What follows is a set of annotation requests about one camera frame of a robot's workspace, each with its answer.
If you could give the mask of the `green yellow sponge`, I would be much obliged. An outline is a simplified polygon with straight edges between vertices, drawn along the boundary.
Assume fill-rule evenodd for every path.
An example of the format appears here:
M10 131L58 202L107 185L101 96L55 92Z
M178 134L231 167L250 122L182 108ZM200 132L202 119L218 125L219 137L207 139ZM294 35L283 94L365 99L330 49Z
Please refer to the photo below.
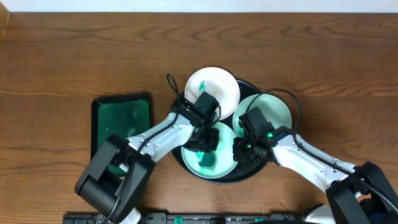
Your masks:
M198 163L203 169L214 170L216 167L216 155L213 152L204 153L201 161Z

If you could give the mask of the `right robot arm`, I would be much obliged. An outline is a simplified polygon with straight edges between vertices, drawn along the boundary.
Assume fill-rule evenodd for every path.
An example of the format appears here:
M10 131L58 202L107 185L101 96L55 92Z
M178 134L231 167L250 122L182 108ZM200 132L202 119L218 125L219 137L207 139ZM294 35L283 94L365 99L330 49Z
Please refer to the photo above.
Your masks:
M246 131L244 137L234 139L234 159L271 160L326 194L328 205L312 210L304 223L397 223L397 194L377 165L339 160L285 126Z

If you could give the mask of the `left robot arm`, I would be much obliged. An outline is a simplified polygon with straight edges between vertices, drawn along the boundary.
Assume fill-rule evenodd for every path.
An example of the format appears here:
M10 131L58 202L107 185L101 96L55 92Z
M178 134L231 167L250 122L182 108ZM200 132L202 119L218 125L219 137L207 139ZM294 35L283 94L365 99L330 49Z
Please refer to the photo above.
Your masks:
M176 147L214 151L218 117L171 112L159 124L133 137L107 137L75 186L75 193L104 216L105 223L137 223L136 204L156 162Z

